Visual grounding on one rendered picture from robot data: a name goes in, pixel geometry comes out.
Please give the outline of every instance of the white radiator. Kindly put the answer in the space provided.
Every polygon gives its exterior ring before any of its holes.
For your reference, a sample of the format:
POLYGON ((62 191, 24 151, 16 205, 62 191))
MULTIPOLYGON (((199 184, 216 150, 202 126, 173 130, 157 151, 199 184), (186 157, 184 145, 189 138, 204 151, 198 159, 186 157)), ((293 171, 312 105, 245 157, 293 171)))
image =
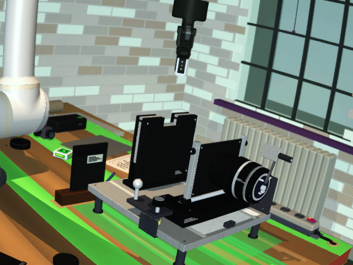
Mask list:
POLYGON ((278 178, 274 202, 320 219, 328 194, 337 155, 290 138, 240 118, 226 118, 221 141, 248 137, 244 157, 269 168, 270 160, 260 156, 265 143, 281 148, 292 163, 277 160, 272 175, 278 178))

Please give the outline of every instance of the gray mat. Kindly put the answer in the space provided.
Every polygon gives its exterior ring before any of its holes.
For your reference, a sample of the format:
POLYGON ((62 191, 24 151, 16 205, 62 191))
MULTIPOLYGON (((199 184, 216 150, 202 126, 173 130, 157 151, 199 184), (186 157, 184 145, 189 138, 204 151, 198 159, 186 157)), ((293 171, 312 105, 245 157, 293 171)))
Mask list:
POLYGON ((107 138, 103 135, 97 135, 97 136, 76 140, 72 142, 64 142, 61 145, 67 148, 73 149, 74 145, 97 144, 99 142, 108 142, 108 152, 106 154, 107 157, 115 156, 120 153, 124 153, 132 150, 131 146, 122 144, 120 142, 107 138))

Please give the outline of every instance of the platform leg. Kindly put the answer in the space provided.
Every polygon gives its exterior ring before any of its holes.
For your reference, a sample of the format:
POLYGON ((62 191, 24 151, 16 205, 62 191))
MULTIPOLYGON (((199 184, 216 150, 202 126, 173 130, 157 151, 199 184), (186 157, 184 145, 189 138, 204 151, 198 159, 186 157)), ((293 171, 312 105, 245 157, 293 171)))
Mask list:
POLYGON ((99 199, 97 196, 95 197, 93 212, 96 214, 103 213, 103 201, 99 199))
POLYGON ((176 253, 176 258, 173 265, 185 265, 185 258, 186 258, 186 251, 183 252, 178 250, 176 253))
POLYGON ((250 230, 250 234, 248 234, 248 237, 250 237, 251 239, 257 239, 259 237, 258 236, 259 229, 260 229, 260 224, 254 225, 250 230))

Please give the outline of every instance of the table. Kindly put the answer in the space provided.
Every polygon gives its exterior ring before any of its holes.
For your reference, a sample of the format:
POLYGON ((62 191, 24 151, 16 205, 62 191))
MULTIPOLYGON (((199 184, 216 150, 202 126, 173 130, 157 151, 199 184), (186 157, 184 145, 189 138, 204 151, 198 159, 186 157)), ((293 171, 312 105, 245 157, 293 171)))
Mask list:
MULTIPOLYGON (((141 190, 138 195, 146 195, 151 199, 164 194, 176 196, 183 194, 184 189, 185 183, 177 183, 141 190)), ((141 211, 132 207, 132 205, 126 201, 128 198, 134 196, 135 191, 124 185, 122 179, 90 184, 88 190, 96 196, 95 213, 103 212, 102 204, 105 202, 135 223, 139 223, 139 214, 141 211)), ((247 228, 252 227, 250 235, 256 238, 260 224, 269 220, 270 214, 263 214, 251 207, 244 210, 186 228, 181 228, 168 219, 161 218, 161 223, 158 225, 157 236, 178 249, 174 265, 183 265, 188 250, 233 235, 247 228), (224 228, 223 223, 229 221, 230 218, 236 222, 235 227, 230 229, 224 228)))

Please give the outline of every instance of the wooden block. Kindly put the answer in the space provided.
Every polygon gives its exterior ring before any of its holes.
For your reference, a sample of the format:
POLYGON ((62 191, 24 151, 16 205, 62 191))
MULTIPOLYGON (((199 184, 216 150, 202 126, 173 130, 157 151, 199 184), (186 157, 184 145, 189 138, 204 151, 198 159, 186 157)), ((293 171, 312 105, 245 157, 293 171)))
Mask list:
POLYGON ((87 189, 77 192, 70 192, 70 189, 58 189, 55 191, 55 201, 61 206, 91 202, 95 200, 95 195, 87 189))

